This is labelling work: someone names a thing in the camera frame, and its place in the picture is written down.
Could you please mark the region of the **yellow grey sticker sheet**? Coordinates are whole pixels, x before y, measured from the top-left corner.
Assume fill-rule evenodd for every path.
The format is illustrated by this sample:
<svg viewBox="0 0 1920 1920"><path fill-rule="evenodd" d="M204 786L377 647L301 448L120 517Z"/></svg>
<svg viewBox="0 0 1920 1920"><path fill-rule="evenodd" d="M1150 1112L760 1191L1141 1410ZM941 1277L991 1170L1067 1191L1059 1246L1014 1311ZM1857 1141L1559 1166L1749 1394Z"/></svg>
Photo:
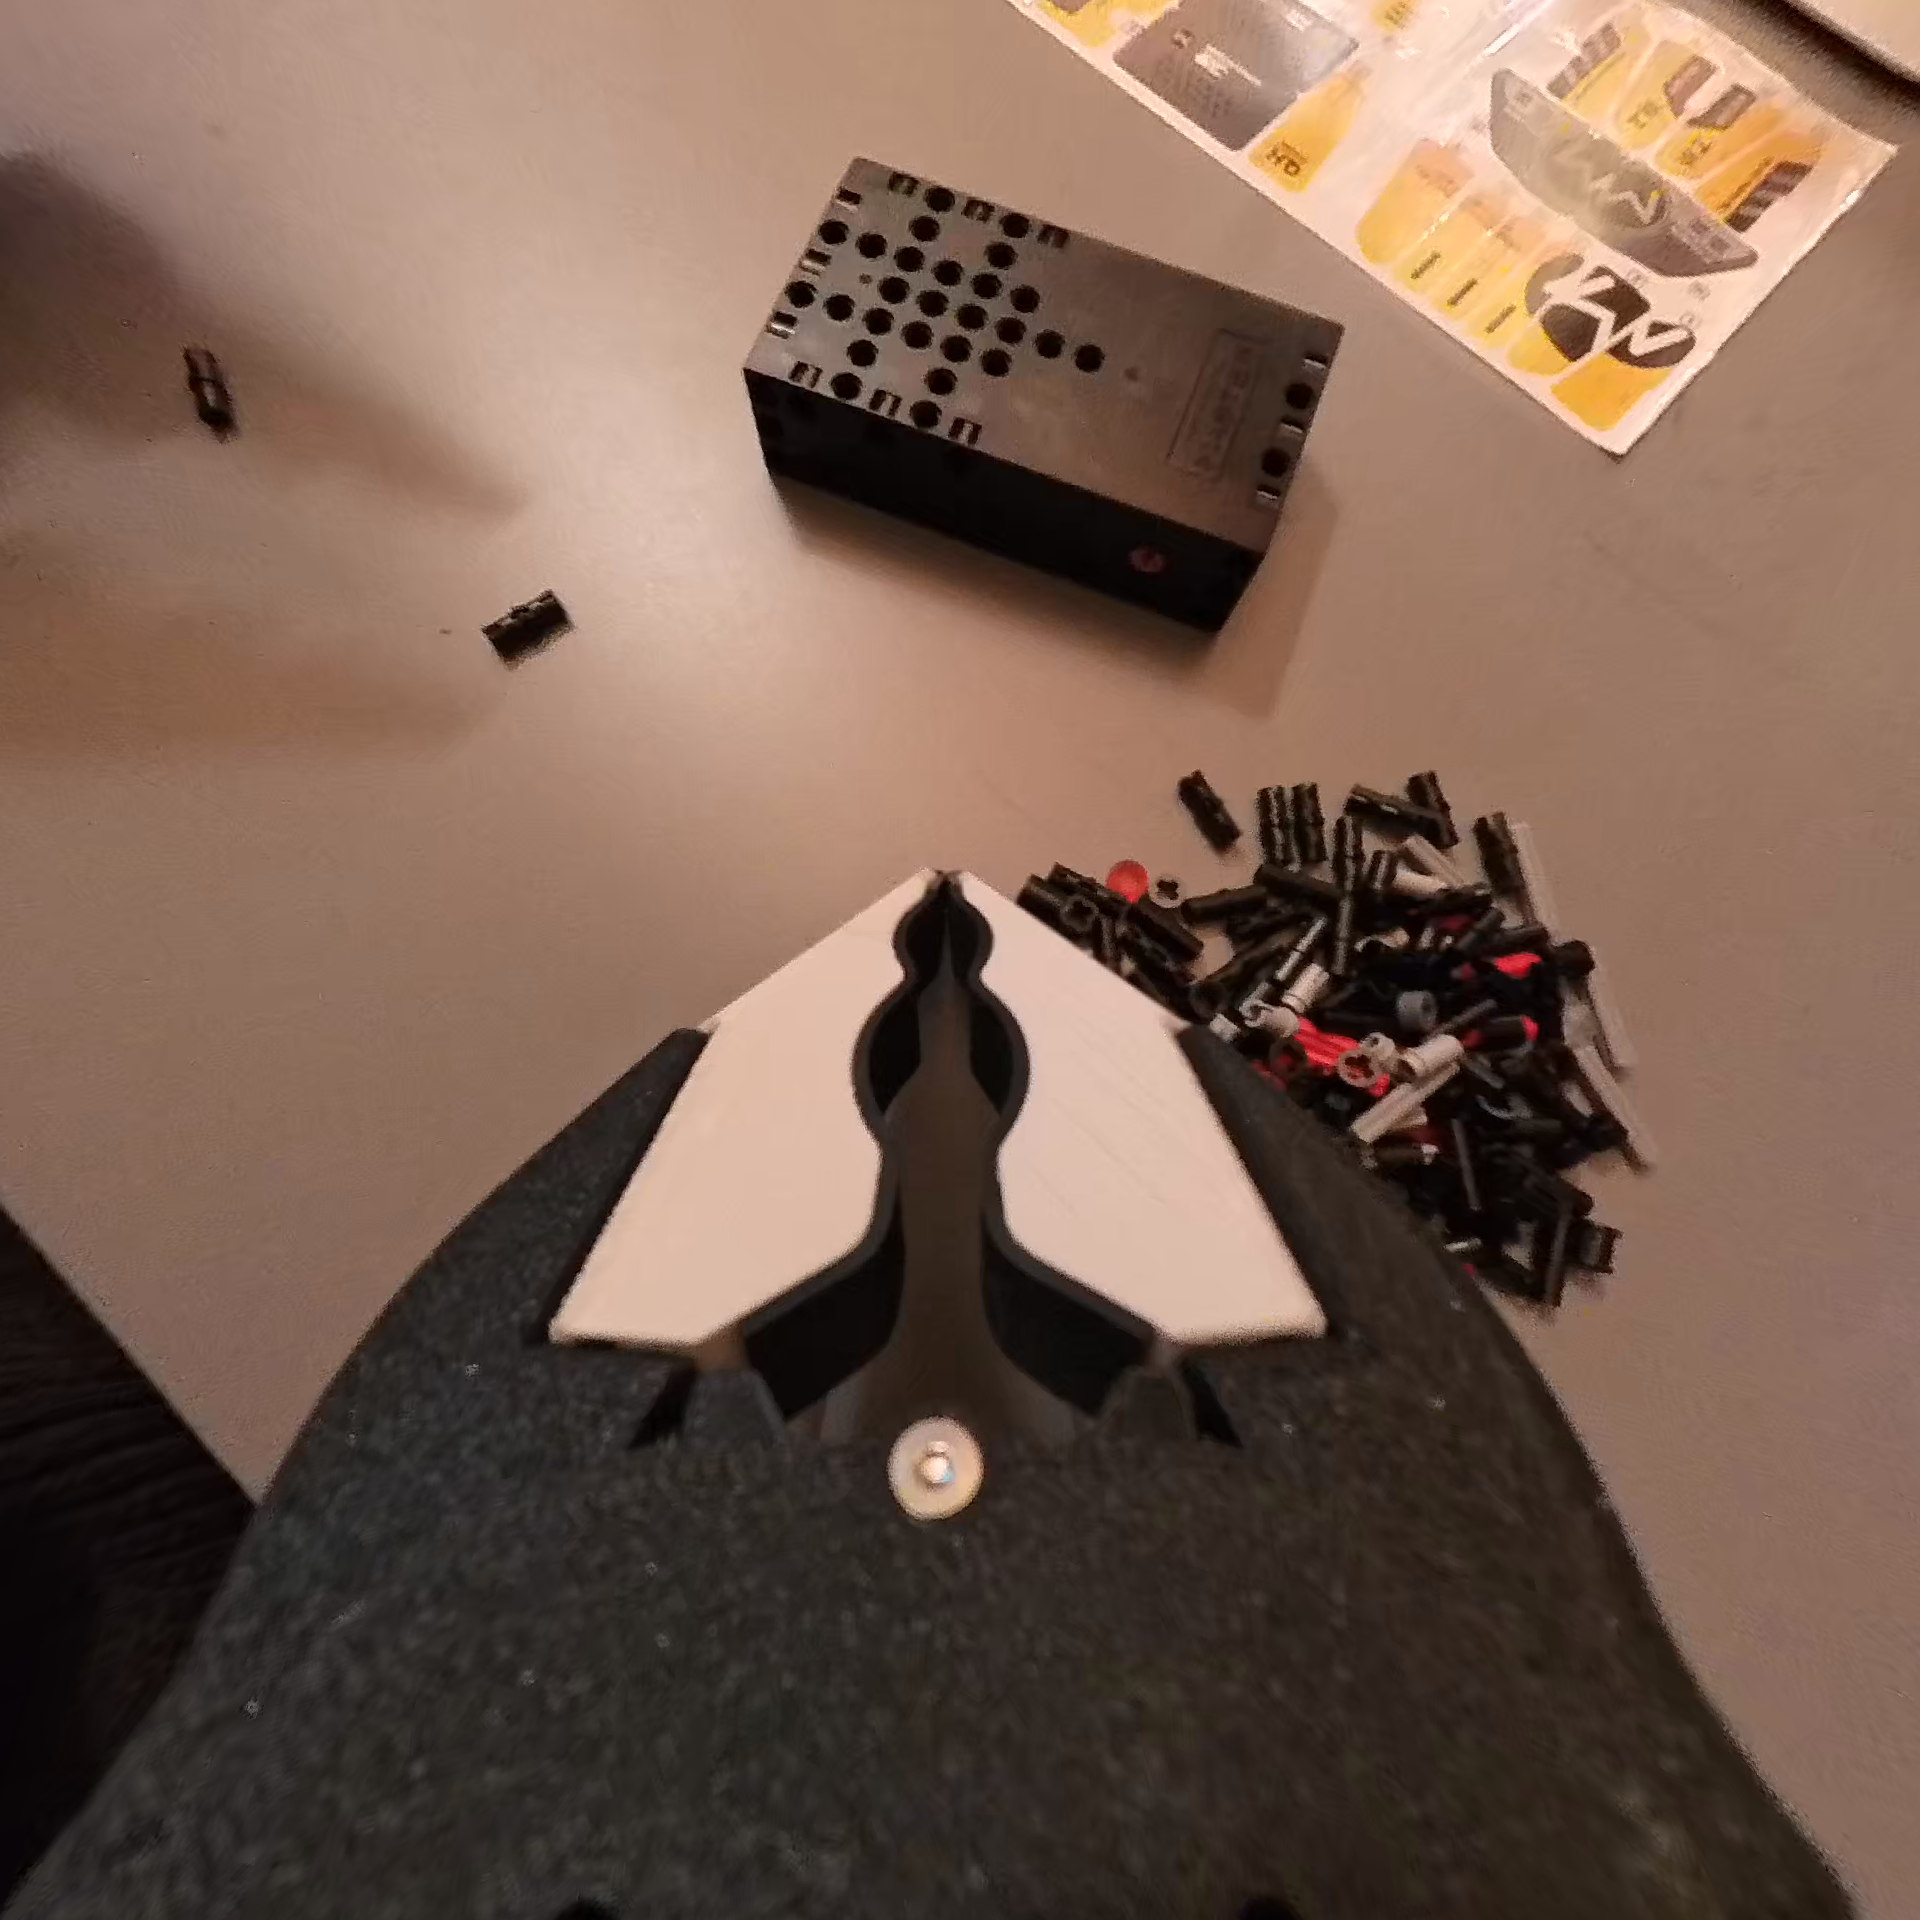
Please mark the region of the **yellow grey sticker sheet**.
<svg viewBox="0 0 1920 1920"><path fill-rule="evenodd" d="M1895 160L1649 2L1014 2L1616 458Z"/></svg>

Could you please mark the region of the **black perforated plastic box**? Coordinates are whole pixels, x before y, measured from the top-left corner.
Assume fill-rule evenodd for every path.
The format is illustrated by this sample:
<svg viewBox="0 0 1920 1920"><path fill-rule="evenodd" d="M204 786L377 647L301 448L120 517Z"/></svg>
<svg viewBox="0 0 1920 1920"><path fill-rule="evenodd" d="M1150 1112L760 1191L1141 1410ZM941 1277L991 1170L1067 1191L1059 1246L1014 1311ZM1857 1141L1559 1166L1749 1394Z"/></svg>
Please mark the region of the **black perforated plastic box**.
<svg viewBox="0 0 1920 1920"><path fill-rule="evenodd" d="M856 157L743 364L769 475L1217 634L1344 326Z"/></svg>

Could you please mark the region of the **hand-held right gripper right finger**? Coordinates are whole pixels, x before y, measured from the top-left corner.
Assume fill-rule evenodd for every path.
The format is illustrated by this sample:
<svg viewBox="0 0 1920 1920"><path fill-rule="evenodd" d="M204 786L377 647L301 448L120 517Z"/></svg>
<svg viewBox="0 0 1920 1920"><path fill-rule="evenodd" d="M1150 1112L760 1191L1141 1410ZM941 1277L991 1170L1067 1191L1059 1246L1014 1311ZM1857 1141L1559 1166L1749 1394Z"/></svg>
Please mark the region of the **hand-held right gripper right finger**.
<svg viewBox="0 0 1920 1920"><path fill-rule="evenodd" d="M980 877L955 883L1024 1070L997 1160L1014 1248L1181 1349L1324 1336L1327 1315L1181 1048L1187 1023Z"/></svg>

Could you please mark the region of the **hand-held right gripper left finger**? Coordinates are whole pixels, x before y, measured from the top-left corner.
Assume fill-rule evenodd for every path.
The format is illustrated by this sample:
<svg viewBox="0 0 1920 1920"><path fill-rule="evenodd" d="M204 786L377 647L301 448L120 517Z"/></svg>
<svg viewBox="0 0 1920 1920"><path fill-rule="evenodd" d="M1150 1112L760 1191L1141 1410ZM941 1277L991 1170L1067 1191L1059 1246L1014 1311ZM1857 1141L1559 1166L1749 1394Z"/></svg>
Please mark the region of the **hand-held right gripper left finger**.
<svg viewBox="0 0 1920 1920"><path fill-rule="evenodd" d="M862 1244L880 1202L880 1020L909 987L911 871L701 1029L545 1336L691 1356Z"/></svg>

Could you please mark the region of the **pile of small plastic pins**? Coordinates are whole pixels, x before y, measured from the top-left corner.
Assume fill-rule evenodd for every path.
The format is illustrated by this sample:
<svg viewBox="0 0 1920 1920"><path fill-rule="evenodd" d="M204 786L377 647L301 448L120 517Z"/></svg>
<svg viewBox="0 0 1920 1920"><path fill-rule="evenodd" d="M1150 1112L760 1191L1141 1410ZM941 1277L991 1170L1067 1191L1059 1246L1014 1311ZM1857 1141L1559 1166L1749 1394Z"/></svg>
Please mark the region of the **pile of small plastic pins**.
<svg viewBox="0 0 1920 1920"><path fill-rule="evenodd" d="M1211 853L1254 855L1246 880L1201 894L1134 859L1059 861L1017 904L1216 1031L1500 1291L1552 1311L1611 1277L1622 1235L1576 1172L1654 1152L1616 996L1534 829L1468 820L1433 770L1334 803L1267 784L1251 829L1206 774L1175 789Z"/></svg>

